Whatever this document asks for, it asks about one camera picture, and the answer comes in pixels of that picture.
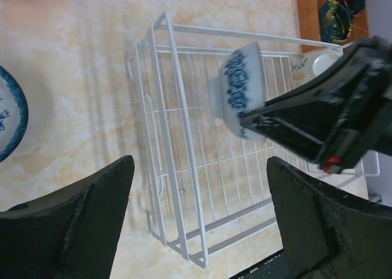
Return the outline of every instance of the white bowl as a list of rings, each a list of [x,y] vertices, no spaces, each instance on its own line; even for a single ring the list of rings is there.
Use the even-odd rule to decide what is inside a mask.
[[[342,52],[332,49],[314,50],[305,54],[301,61],[293,66],[292,89],[302,86],[321,75],[342,55]]]
[[[253,42],[234,51],[210,86],[211,112],[236,136],[264,142],[265,136],[240,125],[241,116],[265,106],[260,47]]]

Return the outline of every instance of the blue plate rim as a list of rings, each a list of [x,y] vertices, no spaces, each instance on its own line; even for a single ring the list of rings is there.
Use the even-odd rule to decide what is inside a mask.
[[[7,144],[7,146],[2,151],[0,151],[0,162],[2,162],[10,156],[10,154],[22,141],[22,138],[27,130],[29,111],[27,100],[25,94],[23,93],[23,90],[20,88],[20,85],[14,79],[14,77],[11,76],[11,74],[7,72],[2,66],[0,66],[0,77],[2,77],[6,81],[7,87],[12,93],[12,96],[18,105],[20,115],[20,122],[17,126],[15,134],[12,136],[11,141]]]

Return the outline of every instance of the white metal wire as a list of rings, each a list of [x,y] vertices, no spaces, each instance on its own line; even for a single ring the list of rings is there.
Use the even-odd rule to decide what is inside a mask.
[[[130,79],[138,88],[153,188],[154,210],[148,215],[150,230],[162,244],[207,268],[209,255],[276,222],[272,216],[223,240],[207,239],[213,231],[271,205],[266,181],[269,157],[279,156],[315,177],[325,175],[270,139],[266,143],[241,140],[231,135],[222,123],[216,123],[209,112],[209,82],[234,49],[179,46],[175,32],[183,35],[181,41],[190,41],[188,36],[197,34],[203,35],[203,40],[212,36],[294,45],[291,47],[294,51],[286,51],[289,48],[286,47],[285,51],[263,49],[260,52],[267,100],[290,89],[293,59],[302,57],[300,45],[341,47],[296,38],[172,25],[166,13],[151,25],[135,47],[127,67]],[[165,44],[158,44],[157,39]],[[374,173],[364,173],[360,163],[354,172],[344,174],[378,174],[377,154],[375,162]],[[352,177],[344,184],[356,179]]]

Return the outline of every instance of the blue and white plate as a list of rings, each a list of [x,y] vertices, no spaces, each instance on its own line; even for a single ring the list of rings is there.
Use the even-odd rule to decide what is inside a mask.
[[[0,162],[22,140],[29,118],[27,102],[17,81],[0,66]]]

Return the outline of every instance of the bowl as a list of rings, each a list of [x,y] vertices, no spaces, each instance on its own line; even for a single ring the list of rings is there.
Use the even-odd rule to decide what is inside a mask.
[[[235,50],[220,68],[210,86],[210,106],[234,135],[264,142],[265,136],[241,126],[247,112],[265,106],[263,62],[257,42]]]
[[[343,52],[325,49],[308,52],[292,68],[293,82],[291,89],[295,89],[329,69],[341,56]]]
[[[0,66],[0,162],[19,145],[28,123],[28,106],[17,81]]]

